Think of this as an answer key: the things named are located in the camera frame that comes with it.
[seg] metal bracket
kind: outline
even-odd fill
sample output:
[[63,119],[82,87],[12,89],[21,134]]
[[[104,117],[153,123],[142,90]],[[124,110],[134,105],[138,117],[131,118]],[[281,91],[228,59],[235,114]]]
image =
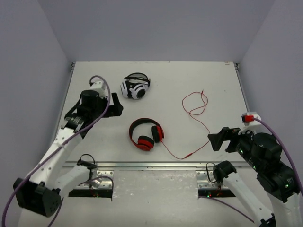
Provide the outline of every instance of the metal bracket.
[[[114,179],[114,171],[113,170],[97,170],[96,174],[93,175],[93,178],[99,177],[99,176],[108,176],[112,179]],[[92,189],[104,189],[104,190],[108,190],[108,189],[112,189],[112,182],[111,180],[107,179],[107,178],[99,178],[97,180],[94,180],[91,182],[91,186]],[[89,184],[84,183],[79,185],[78,187],[76,187],[76,189],[78,188],[89,188]]]
[[[250,168],[246,161],[231,162],[236,168]],[[64,168],[73,168],[76,162],[68,161]],[[98,170],[198,170],[206,169],[207,162],[97,162]]]
[[[213,176],[213,168],[208,168],[209,178],[215,181]],[[223,184],[212,183],[208,180],[206,170],[197,170],[197,185],[199,197],[235,197],[235,195]]]
[[234,63],[233,65],[234,65],[235,70],[236,70],[236,74],[237,74],[238,81],[239,81],[239,84],[240,84],[241,92],[243,94],[243,98],[244,98],[244,102],[245,102],[245,105],[246,105],[247,112],[250,112],[250,107],[248,106],[247,98],[246,98],[244,88],[243,88],[243,84],[242,84],[242,81],[241,81],[241,78],[240,78],[240,73],[239,73],[240,64],[239,63]]
[[75,63],[75,62],[72,62],[72,63],[71,63],[71,73],[73,73],[73,72],[74,72],[75,65],[76,65],[76,63]]
[[[108,176],[114,180],[113,170],[100,170],[94,172],[92,178],[98,176]],[[112,198],[113,195],[113,183],[110,179],[99,178],[91,182],[91,184],[83,183],[77,186],[69,194],[69,197],[106,197]]]

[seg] red connector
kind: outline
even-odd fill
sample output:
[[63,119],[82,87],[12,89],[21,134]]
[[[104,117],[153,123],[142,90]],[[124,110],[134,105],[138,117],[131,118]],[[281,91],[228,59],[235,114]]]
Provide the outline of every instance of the red connector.
[[244,123],[253,122],[253,121],[254,121],[253,118],[254,118],[253,115],[243,116],[243,117],[242,117],[242,121],[243,121]]
[[184,159],[187,158],[187,157],[189,157],[189,156],[192,156],[192,154],[193,154],[193,153],[191,153],[191,154],[189,154],[189,155],[186,155],[186,156],[184,157]]

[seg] black and white headphones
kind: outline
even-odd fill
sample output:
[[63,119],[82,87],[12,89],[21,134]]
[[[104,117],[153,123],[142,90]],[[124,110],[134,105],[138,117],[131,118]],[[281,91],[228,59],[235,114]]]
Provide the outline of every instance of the black and white headphones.
[[[140,82],[132,83],[130,80],[137,80]],[[145,95],[150,84],[151,81],[144,73],[135,72],[124,78],[124,81],[121,84],[121,92],[125,98],[139,99]]]

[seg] headphones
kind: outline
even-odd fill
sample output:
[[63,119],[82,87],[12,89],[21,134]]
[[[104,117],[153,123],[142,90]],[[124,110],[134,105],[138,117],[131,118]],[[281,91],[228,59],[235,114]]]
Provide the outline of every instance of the headphones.
[[[138,143],[135,143],[133,140],[133,131],[134,129],[139,126],[140,124],[146,124],[146,123],[153,123],[155,126],[151,127],[151,133],[153,139],[151,139],[148,136],[139,136]],[[157,123],[156,121],[150,119],[150,118],[140,118],[136,121],[134,121],[131,126],[129,127],[129,138],[131,139],[132,143],[139,149],[144,151],[150,151],[153,148],[153,145],[155,143],[159,143],[164,138],[164,132],[162,127]]]
[[[130,80],[139,80],[141,83],[131,83]],[[120,87],[123,97],[139,99],[145,95],[150,84],[151,81],[144,73],[135,72],[125,77]]]

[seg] headphone ear cup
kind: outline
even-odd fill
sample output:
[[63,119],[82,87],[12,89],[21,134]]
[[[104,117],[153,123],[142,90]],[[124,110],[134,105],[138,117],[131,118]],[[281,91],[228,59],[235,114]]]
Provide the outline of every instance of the headphone ear cup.
[[162,141],[162,139],[164,138],[164,132],[163,132],[163,128],[161,126],[156,126],[159,132],[159,137],[160,137],[160,141]]
[[139,136],[138,138],[139,148],[144,151],[150,151],[154,144],[155,142],[148,136]]
[[160,135],[159,135],[157,126],[152,126],[151,127],[151,133],[152,133],[152,137],[153,137],[155,143],[159,143],[160,142]]
[[146,85],[142,83],[136,83],[131,88],[133,99],[143,98],[146,92]]
[[120,86],[121,92],[124,98],[130,98],[131,92],[130,92],[130,84],[128,81],[124,80],[123,83]]

